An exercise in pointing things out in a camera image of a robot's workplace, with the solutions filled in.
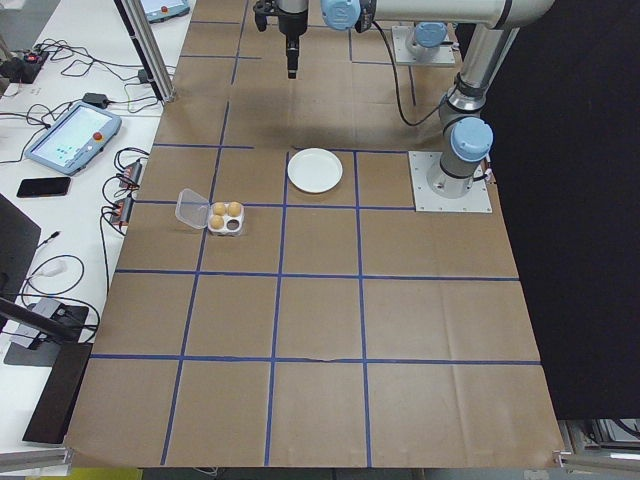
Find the robotic arm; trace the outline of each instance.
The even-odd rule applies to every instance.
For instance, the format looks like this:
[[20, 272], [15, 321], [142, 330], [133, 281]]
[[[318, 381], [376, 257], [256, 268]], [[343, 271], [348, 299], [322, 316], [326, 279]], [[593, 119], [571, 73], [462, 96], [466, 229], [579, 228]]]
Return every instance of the robotic arm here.
[[[458, 198], [469, 190], [473, 172], [488, 154], [493, 133], [478, 117], [486, 93], [520, 29], [542, 17], [554, 0], [321, 0], [325, 23], [335, 30], [362, 33], [373, 21], [474, 23], [462, 70], [439, 108], [445, 152], [428, 175], [441, 196]], [[300, 36], [307, 30], [309, 0], [258, 0], [258, 29], [278, 18], [286, 36], [289, 78], [296, 78]]]

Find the brown egg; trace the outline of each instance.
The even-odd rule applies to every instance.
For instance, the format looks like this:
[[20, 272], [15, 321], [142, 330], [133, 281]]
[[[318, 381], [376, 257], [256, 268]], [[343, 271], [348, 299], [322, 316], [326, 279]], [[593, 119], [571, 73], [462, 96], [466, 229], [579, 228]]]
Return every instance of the brown egg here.
[[220, 230], [224, 227], [224, 218], [220, 215], [213, 215], [209, 218], [209, 226], [214, 230]]
[[227, 207], [224, 203], [222, 202], [216, 202], [213, 204], [213, 214], [214, 215], [224, 215], [225, 213], [227, 213]]
[[232, 217], [239, 217], [242, 214], [242, 204], [238, 202], [231, 202], [229, 204], [228, 212]]

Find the black backdrop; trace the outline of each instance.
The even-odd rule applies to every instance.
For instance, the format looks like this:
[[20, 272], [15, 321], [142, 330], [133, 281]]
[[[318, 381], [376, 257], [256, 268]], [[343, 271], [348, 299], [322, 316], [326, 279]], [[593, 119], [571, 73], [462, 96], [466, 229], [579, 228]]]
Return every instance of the black backdrop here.
[[559, 419], [640, 417], [639, 26], [638, 0], [556, 0], [483, 113]]

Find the black smartphone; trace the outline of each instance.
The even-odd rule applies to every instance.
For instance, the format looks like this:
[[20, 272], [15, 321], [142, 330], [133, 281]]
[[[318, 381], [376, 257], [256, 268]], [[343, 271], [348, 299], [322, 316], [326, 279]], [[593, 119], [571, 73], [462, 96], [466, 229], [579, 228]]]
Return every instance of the black smartphone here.
[[18, 188], [19, 198], [66, 195], [71, 177], [25, 178]]

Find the egg carton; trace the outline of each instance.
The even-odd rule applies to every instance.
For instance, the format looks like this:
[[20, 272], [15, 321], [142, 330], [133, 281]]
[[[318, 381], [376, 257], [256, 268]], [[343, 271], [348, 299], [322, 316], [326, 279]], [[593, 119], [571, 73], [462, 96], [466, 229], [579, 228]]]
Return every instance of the egg carton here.
[[244, 228], [245, 208], [239, 202], [216, 202], [185, 188], [178, 196], [176, 218], [198, 230], [208, 229], [215, 235], [240, 235]]
[[239, 235], [244, 226], [244, 206], [238, 202], [216, 202], [211, 207], [207, 228], [216, 235]]

